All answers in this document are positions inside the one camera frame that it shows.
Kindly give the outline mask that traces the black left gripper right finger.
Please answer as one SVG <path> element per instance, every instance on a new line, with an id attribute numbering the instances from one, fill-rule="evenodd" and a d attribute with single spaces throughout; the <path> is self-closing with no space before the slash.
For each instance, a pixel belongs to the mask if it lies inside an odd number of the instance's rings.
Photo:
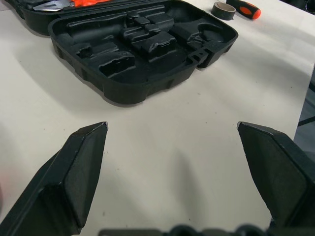
<path id="1" fill-rule="evenodd" d="M 285 133 L 239 122 L 249 170 L 271 214 L 266 236 L 315 234 L 315 163 Z"/>

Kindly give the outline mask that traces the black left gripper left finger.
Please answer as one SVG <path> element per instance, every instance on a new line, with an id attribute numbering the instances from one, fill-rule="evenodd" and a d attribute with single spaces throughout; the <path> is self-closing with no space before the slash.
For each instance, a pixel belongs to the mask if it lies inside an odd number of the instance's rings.
<path id="1" fill-rule="evenodd" d="M 0 224 L 2 236 L 73 236 L 98 184 L 107 122 L 82 127 L 37 171 Z"/>

